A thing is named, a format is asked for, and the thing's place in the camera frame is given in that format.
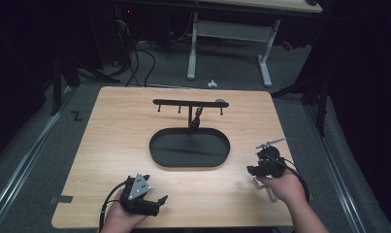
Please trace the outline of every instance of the black cable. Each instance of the black cable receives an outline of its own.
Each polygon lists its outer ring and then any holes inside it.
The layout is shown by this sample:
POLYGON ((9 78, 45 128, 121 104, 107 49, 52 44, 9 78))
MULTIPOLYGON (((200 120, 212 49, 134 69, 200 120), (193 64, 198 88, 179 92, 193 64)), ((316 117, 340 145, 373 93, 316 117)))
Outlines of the black cable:
POLYGON ((147 48, 145 48, 145 49, 139 49, 139 50, 149 50, 149 49, 151 49, 153 47, 153 42, 152 41, 138 42, 137 45, 138 44, 146 44, 146 43, 149 43, 149 46, 147 48))
POLYGON ((294 165, 294 167, 296 168, 297 166, 295 166, 295 164, 293 162, 291 162, 290 160, 286 159, 286 158, 283 158, 283 160, 287 161, 288 163, 294 165))
POLYGON ((191 28, 191 25, 192 25, 192 18, 193 18, 193 17, 194 17, 194 13, 191 13, 191 15, 189 16, 188 23, 187 23, 187 25, 186 25, 185 31, 182 33, 181 36, 179 36, 179 37, 176 38, 175 40, 170 41, 170 45, 171 45, 173 42, 178 42, 178 41, 186 40, 186 39, 192 37, 192 36, 187 36, 187 33, 188 33, 189 29, 191 28))
POLYGON ((150 73, 152 73, 153 69, 155 68, 155 57, 151 53, 149 53, 148 51, 145 51, 145 50, 139 50, 139 51, 150 55, 153 59, 152 67, 150 68, 149 72, 147 73, 147 76, 144 79, 144 87, 147 87, 147 78, 149 77, 150 73))
MULTIPOLYGON (((117 71, 114 71, 112 73, 109 73, 107 76, 108 77, 115 77, 115 76, 118 76, 120 74, 122 74, 123 72, 127 71, 129 68, 131 67, 131 62, 130 62, 130 59, 127 58, 126 61, 123 63, 122 67, 119 68, 117 71)), ((90 76, 86 73, 84 73, 83 71, 81 70, 78 70, 78 74, 84 78, 87 78, 87 79, 91 79, 91 80, 96 80, 96 79, 99 79, 99 77, 97 76, 90 76)))
POLYGON ((217 44, 215 48, 213 48, 211 50, 203 50, 203 49, 201 49, 200 47, 197 46, 197 49, 200 50, 200 51, 215 51, 215 50, 218 50, 221 47, 221 45, 222 45, 222 40, 219 39, 219 38, 211 38, 211 41, 212 41, 212 43, 209 43, 206 38, 204 38, 204 40, 203 40, 204 45, 207 45, 207 44, 217 44))
POLYGON ((132 72, 132 75, 131 75, 131 77, 129 78, 129 80, 128 80, 128 82, 126 83, 125 86, 128 86, 128 85, 131 83, 132 79, 134 79, 134 80, 137 82, 137 86, 141 86, 140 83, 138 82, 137 77, 135 76, 135 74, 136 74, 137 71, 138 71, 138 68, 140 67, 140 59, 139 59, 139 57, 138 57, 138 53, 137 53, 137 50, 136 50, 136 49, 134 49, 134 52, 135 52, 135 57, 136 57, 136 59, 137 59, 137 67, 136 67, 135 70, 134 70, 134 69, 132 69, 132 65, 131 65, 131 72, 132 72))
POLYGON ((174 48, 179 48, 179 49, 188 48, 191 45, 191 42, 186 42, 186 40, 188 40, 188 38, 185 38, 185 39, 182 39, 179 41, 170 42, 170 46, 172 46, 174 48))
POLYGON ((99 217, 99 232, 101 232, 102 227, 104 227, 105 211, 107 210, 107 205, 108 205, 108 203, 113 202, 113 201, 110 201, 110 198, 113 196, 114 192, 116 192, 120 187, 125 185, 126 182, 127 181, 120 183, 116 187, 114 187, 114 189, 107 196, 107 199, 105 199, 104 205, 102 205, 102 208, 101 208, 101 215, 99 217))
POLYGON ((228 43, 228 42, 224 42, 224 41, 222 42, 222 44, 225 45, 225 46, 239 47, 239 48, 241 48, 241 47, 253 46, 253 45, 257 44, 257 43, 258 43, 258 42, 248 41, 248 42, 246 42, 246 43, 244 43, 244 44, 242 44, 242 45, 237 45, 237 44, 228 43))
POLYGON ((274 161, 275 163, 281 165, 282 167, 288 169, 289 171, 292 172, 292 174, 294 174, 298 178, 299 182, 301 183, 302 187, 304 188, 305 197, 307 199, 307 202, 309 203, 310 202, 310 190, 308 189, 307 183, 304 181, 302 176, 297 171, 295 171, 293 168, 289 167, 288 165, 281 163, 281 162, 277 161, 276 159, 271 158, 270 156, 265 156, 265 157, 274 161))

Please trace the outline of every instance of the black oval tray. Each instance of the black oval tray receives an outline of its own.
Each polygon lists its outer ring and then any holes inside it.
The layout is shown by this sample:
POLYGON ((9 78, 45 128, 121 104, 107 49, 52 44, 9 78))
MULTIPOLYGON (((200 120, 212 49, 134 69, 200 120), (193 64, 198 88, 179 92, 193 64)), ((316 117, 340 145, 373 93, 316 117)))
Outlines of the black oval tray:
POLYGON ((149 142, 152 159, 164 167, 215 167, 228 157, 228 138, 213 128, 165 128, 156 132, 149 142))

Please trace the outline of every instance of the dark background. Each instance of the dark background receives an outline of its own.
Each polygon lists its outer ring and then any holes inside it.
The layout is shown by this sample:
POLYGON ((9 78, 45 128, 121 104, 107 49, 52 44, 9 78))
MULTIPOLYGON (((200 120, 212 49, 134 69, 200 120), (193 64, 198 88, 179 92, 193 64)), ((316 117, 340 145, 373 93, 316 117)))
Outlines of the dark background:
MULTIPOLYGON (((391 221, 391 0, 320 3, 325 16, 354 20, 285 20, 276 44, 314 45, 297 83, 331 77, 328 93, 348 145, 391 221)), ((112 8, 96 10, 74 2, 0 1, 0 153, 45 102, 58 56, 70 54, 96 69, 119 60, 112 8)), ((185 29, 176 22, 187 13, 148 12, 137 11, 135 25, 160 45, 168 47, 170 31, 185 29)))

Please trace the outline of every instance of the human hand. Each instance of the human hand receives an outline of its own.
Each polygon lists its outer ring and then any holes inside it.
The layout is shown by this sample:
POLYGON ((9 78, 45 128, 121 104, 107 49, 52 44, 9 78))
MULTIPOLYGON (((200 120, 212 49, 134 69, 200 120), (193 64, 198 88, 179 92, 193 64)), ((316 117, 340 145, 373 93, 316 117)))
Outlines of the human hand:
MULTIPOLYGON (((123 189, 116 194, 115 200, 119 200, 122 191, 123 189)), ((101 233, 129 233, 146 218, 147 216, 131 215, 125 212, 120 203, 115 201, 108 210, 101 233)))
POLYGON ((304 188, 298 178, 288 169, 285 169, 280 178, 256 177, 256 180, 269 187, 274 195, 285 202, 307 202, 304 188))

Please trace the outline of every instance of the wooden table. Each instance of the wooden table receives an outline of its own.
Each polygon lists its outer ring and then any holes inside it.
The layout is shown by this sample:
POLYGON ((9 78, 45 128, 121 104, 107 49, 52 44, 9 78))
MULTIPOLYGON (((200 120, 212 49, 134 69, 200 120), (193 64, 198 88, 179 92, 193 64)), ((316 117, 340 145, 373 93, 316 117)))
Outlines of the wooden table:
MULTIPOLYGON (((58 203, 56 228, 97 227, 110 191, 128 176, 151 175, 146 200, 169 198, 158 216, 139 227, 234 227, 292 225, 286 206, 273 203, 266 189, 255 187, 248 165, 257 165, 255 147, 283 137, 271 95, 264 91, 103 87, 85 129, 62 191, 71 203, 58 203), (204 109, 201 127, 212 127, 229 139, 226 161, 212 168, 167 168, 149 152, 152 135, 168 127, 187 126, 187 108, 158 106, 153 99, 215 101, 229 107, 204 109)), ((292 160, 285 141, 276 144, 292 160)))

